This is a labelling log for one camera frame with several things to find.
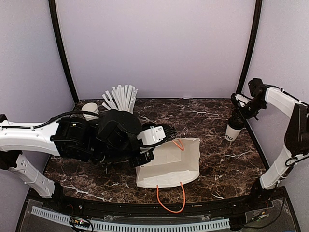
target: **black frame edge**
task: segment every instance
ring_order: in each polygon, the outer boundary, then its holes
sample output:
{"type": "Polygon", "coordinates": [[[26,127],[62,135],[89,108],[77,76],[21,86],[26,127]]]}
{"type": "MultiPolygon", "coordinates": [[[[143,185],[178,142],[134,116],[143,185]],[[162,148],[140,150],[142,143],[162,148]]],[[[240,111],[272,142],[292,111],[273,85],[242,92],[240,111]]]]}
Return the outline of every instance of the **black frame edge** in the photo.
{"type": "Polygon", "coordinates": [[[260,144],[259,144],[259,142],[258,142],[258,140],[257,140],[257,138],[256,138],[256,136],[255,136],[255,134],[254,134],[254,132],[253,132],[251,126],[250,126],[250,124],[248,123],[248,121],[247,121],[247,120],[243,120],[243,122],[244,122],[244,124],[245,124],[245,127],[246,127],[246,129],[247,129],[247,131],[248,131],[248,134],[249,134],[250,137],[251,137],[251,140],[252,140],[252,142],[253,142],[253,144],[254,144],[254,146],[255,146],[257,152],[259,153],[259,155],[260,155],[260,157],[261,157],[261,160],[262,160],[262,162],[263,162],[263,164],[264,164],[264,167],[265,167],[265,169],[266,169],[266,171],[267,171],[267,170],[269,169],[269,164],[268,164],[268,162],[267,162],[267,159],[266,159],[266,157],[265,157],[265,154],[264,154],[264,152],[263,152],[263,150],[262,150],[262,148],[261,148],[261,146],[260,146],[260,144]]]}
{"type": "Polygon", "coordinates": [[[253,21],[252,21],[252,27],[251,27],[251,33],[250,33],[247,53],[246,53],[245,61],[243,63],[243,67],[242,67],[242,70],[241,70],[241,75],[240,75],[240,78],[239,78],[236,93],[242,92],[242,89],[243,89],[245,81],[246,81],[247,73],[248,73],[248,70],[249,70],[249,66],[250,66],[250,62],[251,62],[251,58],[252,58],[252,54],[253,54],[257,30],[258,30],[258,27],[259,27],[261,10],[262,10],[262,2],[263,2],[263,0],[256,0],[255,1],[255,9],[254,9],[254,15],[253,15],[253,21]]]}
{"type": "Polygon", "coordinates": [[[63,41],[62,41],[62,37],[61,37],[60,26],[59,26],[58,15],[57,15],[57,9],[56,9],[56,2],[55,2],[55,0],[48,0],[48,3],[49,3],[50,16],[51,16],[52,23],[53,23],[55,39],[56,39],[56,43],[57,43],[58,52],[59,52],[59,56],[60,56],[60,59],[61,59],[63,71],[64,71],[64,74],[66,76],[66,79],[67,79],[73,100],[74,100],[75,103],[78,103],[79,99],[78,99],[77,91],[76,91],[76,88],[75,88],[75,85],[74,85],[74,82],[73,82],[73,78],[72,78],[72,75],[71,75],[71,72],[70,72],[67,56],[66,56],[66,53],[65,53],[65,50],[64,50],[63,41]]]}

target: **light purple wall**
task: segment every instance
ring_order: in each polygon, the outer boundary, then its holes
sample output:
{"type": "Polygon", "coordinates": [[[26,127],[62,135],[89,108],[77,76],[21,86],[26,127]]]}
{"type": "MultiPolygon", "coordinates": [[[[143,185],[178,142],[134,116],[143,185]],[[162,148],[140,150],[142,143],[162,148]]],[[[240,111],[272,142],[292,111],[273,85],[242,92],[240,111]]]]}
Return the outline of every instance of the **light purple wall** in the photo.
{"type": "MultiPolygon", "coordinates": [[[[284,88],[309,102],[309,1],[264,1],[247,82],[254,77],[284,88]]],[[[246,83],[246,94],[249,94],[246,83]]],[[[250,124],[272,164],[284,144],[288,118],[268,106],[250,124]]],[[[284,182],[302,231],[309,228],[309,160],[299,163],[284,182]]]]}
{"type": "MultiPolygon", "coordinates": [[[[73,108],[47,0],[0,0],[0,113],[44,122],[73,108]]],[[[39,170],[48,155],[25,152],[39,170]]],[[[0,231],[15,231],[28,187],[0,170],[0,231]]]]}
{"type": "Polygon", "coordinates": [[[229,98],[241,73],[254,0],[60,0],[81,99],[133,84],[139,98],[229,98]]]}

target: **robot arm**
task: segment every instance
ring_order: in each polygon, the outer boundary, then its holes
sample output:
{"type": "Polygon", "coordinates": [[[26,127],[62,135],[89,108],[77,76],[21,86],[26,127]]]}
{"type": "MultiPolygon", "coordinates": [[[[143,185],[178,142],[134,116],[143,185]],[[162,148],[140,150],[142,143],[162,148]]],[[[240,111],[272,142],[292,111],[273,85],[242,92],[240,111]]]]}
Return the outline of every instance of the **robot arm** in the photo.
{"type": "Polygon", "coordinates": [[[259,178],[262,189],[274,189],[287,177],[298,157],[309,152],[309,106],[283,89],[263,84],[261,79],[251,80],[249,89],[253,99],[242,94],[232,95],[236,109],[229,119],[225,137],[229,141],[234,141],[244,127],[243,120],[256,117],[260,109],[266,109],[267,103],[290,118],[281,153],[270,169],[259,178]]]}
{"type": "Polygon", "coordinates": [[[22,151],[93,163],[129,160],[136,167],[153,160],[153,150],[176,136],[169,125],[142,125],[127,111],[109,110],[104,118],[92,121],[61,118],[68,113],[43,124],[12,123],[0,115],[0,169],[15,173],[44,198],[52,198],[59,185],[40,173],[22,151]]]}

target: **orange string handle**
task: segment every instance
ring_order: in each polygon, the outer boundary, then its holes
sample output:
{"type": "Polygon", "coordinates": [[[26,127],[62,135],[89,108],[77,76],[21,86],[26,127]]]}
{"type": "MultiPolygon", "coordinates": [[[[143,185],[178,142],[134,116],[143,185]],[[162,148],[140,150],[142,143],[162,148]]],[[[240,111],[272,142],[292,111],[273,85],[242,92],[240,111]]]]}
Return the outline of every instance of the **orange string handle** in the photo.
{"type": "Polygon", "coordinates": [[[163,208],[165,208],[167,211],[170,211],[171,213],[175,213],[175,214],[180,213],[180,212],[184,209],[184,206],[185,206],[185,192],[184,192],[184,188],[183,188],[182,182],[180,182],[180,185],[181,185],[181,187],[182,187],[182,189],[183,189],[183,207],[182,207],[181,210],[179,210],[179,211],[172,211],[172,210],[170,210],[170,209],[167,209],[167,208],[161,203],[160,198],[159,198],[159,185],[156,186],[156,196],[157,196],[157,198],[158,198],[158,201],[159,201],[160,205],[161,205],[163,208]]]}
{"type": "Polygon", "coordinates": [[[178,139],[178,142],[181,144],[181,147],[174,141],[172,140],[172,142],[181,150],[181,151],[184,151],[184,146],[183,146],[183,143],[180,139],[178,139]]]}

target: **marble tabletop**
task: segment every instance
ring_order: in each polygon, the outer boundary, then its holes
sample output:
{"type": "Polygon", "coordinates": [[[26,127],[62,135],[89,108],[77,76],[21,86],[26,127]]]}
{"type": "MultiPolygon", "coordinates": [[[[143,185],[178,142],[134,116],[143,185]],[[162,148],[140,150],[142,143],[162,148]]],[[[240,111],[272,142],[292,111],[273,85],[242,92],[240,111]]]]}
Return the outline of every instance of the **marble tabletop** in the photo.
{"type": "MultiPolygon", "coordinates": [[[[80,101],[75,109],[102,100],[80,101]]],[[[265,172],[246,129],[228,142],[225,129],[233,105],[228,99],[137,99],[134,114],[142,123],[168,123],[178,137],[200,138],[199,177],[184,185],[188,203],[247,195],[265,172]]],[[[116,203],[157,203],[156,189],[136,186],[136,172],[129,163],[92,164],[51,157],[46,177],[59,182],[66,196],[116,203]]],[[[180,187],[161,188],[162,203],[182,203],[180,187]]]]}

